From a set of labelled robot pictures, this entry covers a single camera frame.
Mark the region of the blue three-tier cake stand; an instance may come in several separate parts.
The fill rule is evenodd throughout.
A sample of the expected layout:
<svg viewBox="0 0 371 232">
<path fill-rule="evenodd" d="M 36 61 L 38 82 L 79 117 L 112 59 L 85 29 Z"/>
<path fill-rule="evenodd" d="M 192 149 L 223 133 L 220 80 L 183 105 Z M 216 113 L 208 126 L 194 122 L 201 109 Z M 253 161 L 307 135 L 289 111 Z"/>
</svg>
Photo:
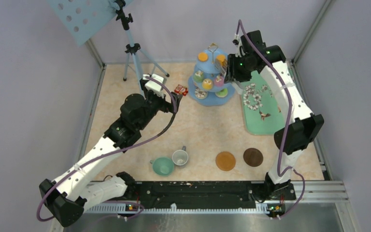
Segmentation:
<svg viewBox="0 0 371 232">
<path fill-rule="evenodd" d="M 215 43 L 198 53 L 194 71 L 188 79 L 190 96 L 203 106 L 227 103 L 235 94 L 230 83 L 225 82 L 228 55 Z"/>
</svg>

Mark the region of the pink dome cake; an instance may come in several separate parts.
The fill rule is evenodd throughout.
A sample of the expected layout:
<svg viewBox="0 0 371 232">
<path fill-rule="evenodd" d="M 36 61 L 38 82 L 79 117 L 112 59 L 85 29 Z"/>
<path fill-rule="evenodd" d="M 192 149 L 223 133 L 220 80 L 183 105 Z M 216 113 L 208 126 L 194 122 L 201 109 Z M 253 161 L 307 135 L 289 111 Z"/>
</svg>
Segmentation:
<svg viewBox="0 0 371 232">
<path fill-rule="evenodd" d="M 217 75 L 213 80 L 215 87 L 222 87 L 224 85 L 224 77 L 221 75 Z"/>
</svg>

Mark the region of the yellow rectangular biscuit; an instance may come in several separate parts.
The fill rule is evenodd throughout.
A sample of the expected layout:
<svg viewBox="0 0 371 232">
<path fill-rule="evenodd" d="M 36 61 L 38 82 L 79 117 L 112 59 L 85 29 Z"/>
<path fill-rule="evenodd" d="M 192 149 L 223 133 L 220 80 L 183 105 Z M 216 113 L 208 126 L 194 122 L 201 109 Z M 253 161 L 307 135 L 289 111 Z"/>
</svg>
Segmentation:
<svg viewBox="0 0 371 232">
<path fill-rule="evenodd" d="M 220 66 L 226 66 L 227 65 L 227 56 L 224 54 L 219 54 L 215 58 L 216 64 Z"/>
</svg>

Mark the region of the green glazed donut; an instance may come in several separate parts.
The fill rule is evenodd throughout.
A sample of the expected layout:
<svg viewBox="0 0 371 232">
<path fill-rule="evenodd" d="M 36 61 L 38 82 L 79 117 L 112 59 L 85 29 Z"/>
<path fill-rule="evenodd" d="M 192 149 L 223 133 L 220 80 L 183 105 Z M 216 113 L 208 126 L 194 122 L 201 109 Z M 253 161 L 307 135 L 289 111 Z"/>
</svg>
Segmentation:
<svg viewBox="0 0 371 232">
<path fill-rule="evenodd" d="M 219 97 L 219 98 L 224 98 L 224 97 L 226 97 L 228 95 L 228 89 L 227 88 L 224 88 L 224 89 L 222 89 L 220 91 L 217 91 L 217 92 L 215 92 L 215 95 L 217 97 Z"/>
</svg>

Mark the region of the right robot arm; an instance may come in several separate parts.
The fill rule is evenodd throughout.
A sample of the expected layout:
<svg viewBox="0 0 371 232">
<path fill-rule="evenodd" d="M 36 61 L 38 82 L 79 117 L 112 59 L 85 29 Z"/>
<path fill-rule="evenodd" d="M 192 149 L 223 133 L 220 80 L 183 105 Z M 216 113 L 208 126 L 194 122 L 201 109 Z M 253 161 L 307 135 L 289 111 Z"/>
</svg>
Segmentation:
<svg viewBox="0 0 371 232">
<path fill-rule="evenodd" d="M 252 72 L 256 71 L 267 83 L 285 117 L 284 127 L 274 133 L 277 158 L 259 190 L 264 199 L 277 199 L 288 188 L 297 159 L 314 141 L 324 119 L 304 102 L 279 46 L 266 46 L 259 30 L 236 33 L 232 42 L 237 51 L 228 55 L 225 83 L 231 83 L 242 94 L 242 83 L 250 81 Z"/>
</svg>

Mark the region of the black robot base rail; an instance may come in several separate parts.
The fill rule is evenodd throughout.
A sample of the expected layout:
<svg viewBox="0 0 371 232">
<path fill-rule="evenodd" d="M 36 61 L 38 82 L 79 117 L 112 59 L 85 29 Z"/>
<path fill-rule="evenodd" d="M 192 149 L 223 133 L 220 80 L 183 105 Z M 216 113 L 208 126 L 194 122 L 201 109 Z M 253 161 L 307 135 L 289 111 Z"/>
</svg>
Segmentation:
<svg viewBox="0 0 371 232">
<path fill-rule="evenodd" d="M 263 181 L 143 181 L 129 185 L 117 200 L 142 204 L 145 209 L 254 209 L 266 201 L 296 200 L 293 184 L 268 187 Z"/>
</svg>

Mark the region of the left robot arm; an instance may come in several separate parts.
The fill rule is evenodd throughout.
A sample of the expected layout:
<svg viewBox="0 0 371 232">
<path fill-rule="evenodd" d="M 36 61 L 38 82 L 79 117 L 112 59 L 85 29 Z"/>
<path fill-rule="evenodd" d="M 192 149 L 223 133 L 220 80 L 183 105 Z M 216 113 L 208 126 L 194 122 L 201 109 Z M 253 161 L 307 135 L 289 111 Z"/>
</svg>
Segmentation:
<svg viewBox="0 0 371 232">
<path fill-rule="evenodd" d="M 111 124 L 93 148 L 77 163 L 54 180 L 45 179 L 39 184 L 42 200 L 36 217 L 43 222 L 40 212 L 45 206 L 62 227 L 74 224 L 88 209 L 114 197 L 129 200 L 136 188 L 127 179 L 117 174 L 107 181 L 88 186 L 92 179 L 111 161 L 126 151 L 142 146 L 162 134 L 173 123 L 178 113 L 182 94 L 165 94 L 156 90 L 145 90 L 144 94 L 131 94 L 120 107 L 120 117 Z M 141 143 L 141 131 L 159 111 L 171 113 L 168 125 L 157 135 Z"/>
</svg>

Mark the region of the white chocolate drizzle donut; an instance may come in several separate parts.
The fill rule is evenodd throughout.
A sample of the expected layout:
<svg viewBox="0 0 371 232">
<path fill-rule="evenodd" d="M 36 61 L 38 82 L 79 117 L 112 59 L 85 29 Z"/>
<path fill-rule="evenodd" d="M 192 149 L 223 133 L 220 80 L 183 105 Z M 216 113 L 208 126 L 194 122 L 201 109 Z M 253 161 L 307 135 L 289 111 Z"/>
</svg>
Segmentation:
<svg viewBox="0 0 371 232">
<path fill-rule="evenodd" d="M 197 99 L 203 100 L 207 98 L 208 92 L 197 87 L 194 91 L 194 95 Z"/>
</svg>

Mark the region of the green dome cake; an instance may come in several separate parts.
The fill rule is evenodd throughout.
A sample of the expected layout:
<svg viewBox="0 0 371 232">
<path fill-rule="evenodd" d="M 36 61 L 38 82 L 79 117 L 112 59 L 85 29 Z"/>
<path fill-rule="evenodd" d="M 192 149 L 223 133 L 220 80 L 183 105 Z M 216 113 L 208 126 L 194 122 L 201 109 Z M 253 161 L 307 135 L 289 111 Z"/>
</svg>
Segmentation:
<svg viewBox="0 0 371 232">
<path fill-rule="evenodd" d="M 204 79 L 205 79 L 205 78 L 204 78 L 204 72 L 201 71 L 201 70 L 198 70 L 198 71 L 196 71 L 196 72 L 193 74 L 193 82 L 194 82 L 195 84 L 197 84 L 197 83 L 202 83 Z"/>
</svg>

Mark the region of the yellow dome cake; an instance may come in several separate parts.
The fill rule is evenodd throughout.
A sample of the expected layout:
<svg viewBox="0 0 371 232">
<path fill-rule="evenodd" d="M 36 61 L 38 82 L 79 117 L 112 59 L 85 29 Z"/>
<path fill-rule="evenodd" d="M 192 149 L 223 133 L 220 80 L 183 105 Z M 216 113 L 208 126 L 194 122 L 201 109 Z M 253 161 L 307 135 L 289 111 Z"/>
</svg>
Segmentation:
<svg viewBox="0 0 371 232">
<path fill-rule="evenodd" d="M 214 83 L 211 79 L 205 78 L 201 83 L 201 86 L 205 90 L 211 90 L 214 87 Z"/>
</svg>

